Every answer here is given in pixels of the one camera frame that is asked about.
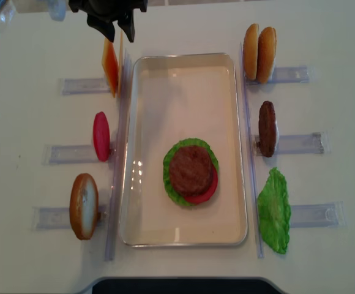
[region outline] white tabletop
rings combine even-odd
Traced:
[[[112,171],[107,165],[46,167],[41,161],[46,144],[90,144],[99,111],[116,129],[118,109],[108,94],[59,94],[59,78],[103,76],[103,37],[87,27],[83,13],[68,13],[63,23],[47,13],[17,15],[0,36],[0,293],[79,292],[101,278],[119,276],[263,277],[288,293],[355,293],[355,1],[150,7],[135,12],[135,43],[125,47],[134,61],[228,53],[241,99],[239,44],[253,22],[277,29],[277,65],[310,65],[322,81],[318,92],[325,111],[313,126],[324,126],[331,136],[330,172],[323,175],[328,184],[311,200],[294,201],[343,200],[348,226],[293,229],[284,257],[265,246],[265,257],[258,260],[246,185],[248,237],[238,247],[143,250],[118,242],[115,259],[106,262],[103,230],[88,242],[79,242],[70,230],[32,231],[32,207],[68,206],[79,173],[92,174],[108,196]],[[245,145],[244,171],[248,182]],[[300,180],[288,176],[294,189]]]

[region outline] rectangular tray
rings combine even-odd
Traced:
[[[139,59],[133,68],[119,236],[129,246],[236,245],[247,234],[234,64],[223,53]],[[178,206],[165,192],[163,158],[200,138],[219,160],[215,195]]]

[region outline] tray rim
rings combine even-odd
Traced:
[[[139,63],[145,59],[166,59],[166,58],[184,58],[184,57],[194,57],[194,56],[208,56],[208,55],[224,55],[227,57],[231,62],[232,62],[232,68],[233,68],[233,78],[234,78],[234,97],[236,101],[236,117],[237,117],[237,132],[239,134],[239,155],[240,155],[240,169],[241,169],[241,183],[243,185],[242,187],[242,201],[244,203],[244,213],[245,213],[245,230],[242,234],[241,239],[239,239],[236,242],[231,242],[231,243],[157,243],[157,244],[133,244],[125,240],[125,238],[122,236],[122,230],[121,230],[121,222],[122,222],[122,204],[123,204],[123,194],[124,194],[124,181],[122,183],[122,190],[121,190],[121,199],[120,199],[120,204],[119,204],[119,219],[118,219],[118,235],[119,239],[128,247],[131,248],[157,248],[157,247],[230,247],[230,246],[238,246],[240,245],[247,237],[248,234],[248,229],[249,229],[249,224],[248,224],[248,215],[247,215],[247,201],[245,197],[245,181],[244,181],[244,166],[243,166],[243,153],[242,153],[242,139],[241,139],[241,126],[240,126],[240,117],[239,117],[239,101],[238,101],[238,94],[237,94],[237,80],[236,80],[236,66],[234,65],[233,59],[231,58],[230,55],[227,53],[197,53],[197,54],[189,54],[189,55],[164,55],[164,56],[144,56],[141,58],[138,58],[133,65],[132,68],[132,76],[131,76],[131,87],[130,87],[130,98],[132,95],[132,89],[133,89],[133,84],[134,84],[134,72],[136,67],[139,65]],[[130,99],[130,110],[132,107],[132,99]],[[126,153],[126,158],[125,158],[125,167],[124,167],[124,173],[126,171],[126,164],[127,164],[127,147],[129,144],[129,133],[127,133],[127,146],[125,149]]]

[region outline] burger patty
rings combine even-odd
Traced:
[[[263,156],[271,157],[277,143],[277,125],[273,103],[263,102],[259,110],[259,140]]]
[[[197,145],[179,148],[170,163],[170,179],[172,188],[182,196],[205,193],[213,180],[208,151]]]

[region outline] lettuce leaf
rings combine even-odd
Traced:
[[[217,158],[215,157],[212,149],[210,148],[209,144],[207,144],[205,141],[197,138],[188,138],[185,140],[181,140],[177,142],[175,145],[172,146],[172,148],[168,151],[168,153],[165,155],[164,160],[163,160],[163,182],[164,182],[164,187],[166,190],[166,193],[168,194],[169,198],[172,199],[176,204],[182,205],[182,206],[193,206],[194,204],[191,204],[187,201],[184,200],[182,196],[180,196],[173,188],[171,184],[171,179],[170,179],[170,163],[172,160],[172,157],[176,153],[176,151],[183,146],[191,146],[191,145],[197,145],[205,148],[209,155],[210,159],[215,167],[215,170],[217,171],[217,174],[219,173],[219,162]]]
[[[276,167],[270,170],[258,197],[259,231],[271,249],[285,254],[289,243],[291,207],[285,177]]]

